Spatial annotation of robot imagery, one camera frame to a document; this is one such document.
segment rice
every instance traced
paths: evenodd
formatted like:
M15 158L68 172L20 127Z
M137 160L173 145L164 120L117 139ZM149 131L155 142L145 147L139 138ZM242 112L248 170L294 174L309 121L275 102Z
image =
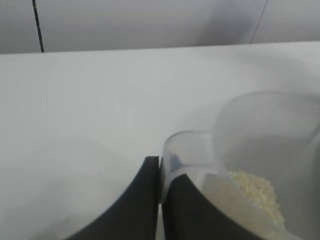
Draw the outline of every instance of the rice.
M263 211L274 224L285 229L285 219L270 181L244 171L230 171L229 174L258 209Z

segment white surface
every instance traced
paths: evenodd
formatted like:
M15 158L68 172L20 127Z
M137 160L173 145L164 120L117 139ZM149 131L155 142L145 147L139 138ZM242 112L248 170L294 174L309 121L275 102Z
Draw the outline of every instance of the white surface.
M0 1L0 54L40 52L32 0Z
M320 40L318 0L268 0L253 43Z
M235 96L319 94L318 49L314 42L1 55L0 237L76 231L113 203L145 156L161 154L166 138L209 128Z
M249 43L266 0L37 0L44 50Z

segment transparent container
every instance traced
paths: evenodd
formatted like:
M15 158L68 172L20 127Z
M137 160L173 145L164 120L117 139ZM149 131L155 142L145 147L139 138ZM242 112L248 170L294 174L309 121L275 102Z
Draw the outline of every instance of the transparent container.
M211 130L181 132L166 141L161 202L172 182L187 174L213 206L262 239L320 239L319 126L320 102L314 96L258 92L237 97ZM251 204L228 171L272 183L286 230Z

